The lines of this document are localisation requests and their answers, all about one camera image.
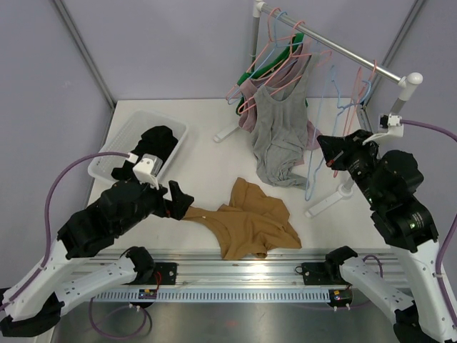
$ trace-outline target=lavender wall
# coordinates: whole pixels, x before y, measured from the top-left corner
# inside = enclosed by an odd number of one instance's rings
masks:
[[[249,62],[253,0],[65,3],[117,99],[221,98]],[[370,59],[382,60],[413,0],[267,3]],[[266,15],[262,17],[261,47],[266,43]],[[279,25],[280,34],[290,34],[288,26]],[[338,54],[333,63],[348,96],[358,65]],[[321,95],[330,65],[313,73],[309,96]]]
[[[457,1],[428,1],[391,66],[398,74],[421,72],[423,83],[401,115],[424,121],[457,133]],[[398,87],[383,81],[369,106],[372,123],[379,113],[388,111],[398,96]],[[446,136],[426,129],[405,127],[404,138],[388,148],[414,154],[425,176],[417,197],[431,211],[444,240],[457,211],[457,145]],[[457,291],[457,243],[454,237],[444,259],[454,291]]]
[[[99,150],[111,116],[48,0],[2,1],[0,46],[3,288],[42,257],[47,191],[66,165]],[[54,236],[82,208],[89,186],[81,166],[58,187],[51,204]]]

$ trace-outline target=white clothes rack stand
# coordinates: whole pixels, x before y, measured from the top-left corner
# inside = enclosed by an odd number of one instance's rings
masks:
[[[253,29],[252,29],[252,36],[251,36],[251,56],[253,60],[256,58],[257,53],[257,41],[258,41],[258,26],[260,24],[260,15],[261,13],[270,14],[273,11],[273,7],[269,6],[267,3],[261,0],[254,0],[253,4]],[[275,11],[272,13],[272,17],[276,18],[279,15],[280,11]],[[290,27],[294,27],[297,24],[297,20],[292,19],[287,14],[282,14],[279,18],[279,21],[282,21],[286,25]],[[297,31],[303,32],[305,35],[319,41],[323,45],[327,46],[328,48],[344,55],[345,57],[357,62],[361,66],[364,66],[367,69],[374,70],[378,75],[392,81],[393,83],[397,84],[401,88],[401,92],[398,95],[397,100],[393,103],[391,110],[389,113],[391,114],[398,114],[400,110],[403,108],[404,104],[411,98],[411,95],[416,90],[417,86],[422,83],[423,77],[419,73],[411,73],[408,76],[398,76],[395,75],[392,71],[388,70],[382,65],[375,65],[374,60],[367,59],[366,57],[357,54],[346,47],[337,44],[336,42],[320,35],[319,33],[315,32],[313,29],[310,29],[304,24],[299,24],[296,27]],[[214,141],[219,143],[223,141],[225,138],[230,136],[239,128],[238,123],[234,122],[233,124],[227,126],[225,129],[220,131],[216,136],[214,136]],[[353,190],[352,187],[354,185],[354,181],[349,179],[348,181],[340,184],[338,189],[335,193],[331,196],[325,198],[317,205],[311,207],[306,211],[306,216],[314,217],[317,214],[321,213],[325,209],[329,208],[336,202],[341,199],[349,199],[352,197]]]

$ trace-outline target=white plastic basket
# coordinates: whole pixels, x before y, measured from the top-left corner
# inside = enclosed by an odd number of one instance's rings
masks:
[[[173,131],[173,135],[178,139],[178,144],[160,169],[157,179],[160,181],[162,175],[170,165],[174,155],[186,138],[188,127],[182,121],[171,116],[155,111],[136,111],[130,119],[121,127],[115,137],[110,139],[102,146],[100,152],[118,151],[129,153],[138,144],[141,135],[154,126],[165,125]],[[116,182],[111,176],[113,168],[123,166],[125,158],[120,156],[103,156],[92,160],[87,169],[89,175],[107,184]]]

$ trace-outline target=black garment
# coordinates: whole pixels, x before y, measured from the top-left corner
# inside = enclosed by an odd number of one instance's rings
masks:
[[[141,135],[136,148],[131,152],[140,159],[144,154],[157,156],[165,164],[177,144],[178,139],[173,136],[173,131],[170,128],[167,126],[155,126]],[[111,176],[119,181],[136,180],[133,171],[134,165],[129,161],[125,161],[121,168],[113,168]]]

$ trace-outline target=brown garment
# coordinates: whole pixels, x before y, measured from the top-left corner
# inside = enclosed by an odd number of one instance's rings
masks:
[[[275,248],[300,249],[289,217],[282,200],[268,197],[258,185],[238,178],[228,206],[217,211],[190,207],[184,219],[208,227],[219,241],[222,258],[237,260],[247,254],[264,259]]]

